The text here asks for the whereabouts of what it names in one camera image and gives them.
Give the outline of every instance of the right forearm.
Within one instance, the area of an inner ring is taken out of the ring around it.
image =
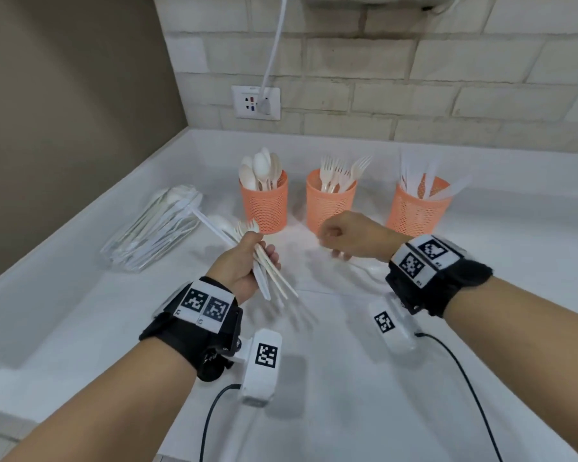
[[[498,278],[461,290],[449,326],[578,451],[578,314]]]

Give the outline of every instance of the beige wall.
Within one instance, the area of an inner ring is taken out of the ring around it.
[[[155,0],[193,127],[578,152],[578,0],[314,9],[288,0],[279,122],[236,119],[280,0]]]
[[[185,126],[153,0],[0,0],[0,273]]]

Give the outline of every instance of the orange cup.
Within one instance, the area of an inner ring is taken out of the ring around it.
[[[425,177],[424,175],[417,190],[417,194],[420,197],[424,196]],[[449,183],[446,180],[435,177],[430,195],[432,196],[448,186]],[[395,232],[404,233],[408,236],[432,233],[450,202],[452,202],[452,198],[441,201],[424,201],[407,194],[401,189],[400,184],[397,184],[390,217],[385,225]]]
[[[240,183],[242,203],[247,220],[254,219],[264,235],[280,232],[287,225],[287,195],[289,181],[283,170],[275,190],[247,190]]]
[[[306,178],[306,225],[315,235],[319,227],[331,216],[350,210],[355,196],[357,182],[344,193],[322,193],[319,169],[313,170]]]

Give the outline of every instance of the electrical outlet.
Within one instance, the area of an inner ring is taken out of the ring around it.
[[[270,101],[270,115],[257,111],[257,96],[260,87],[251,85],[232,85],[233,112],[238,118],[255,120],[280,120],[280,88],[266,87],[265,97]]]

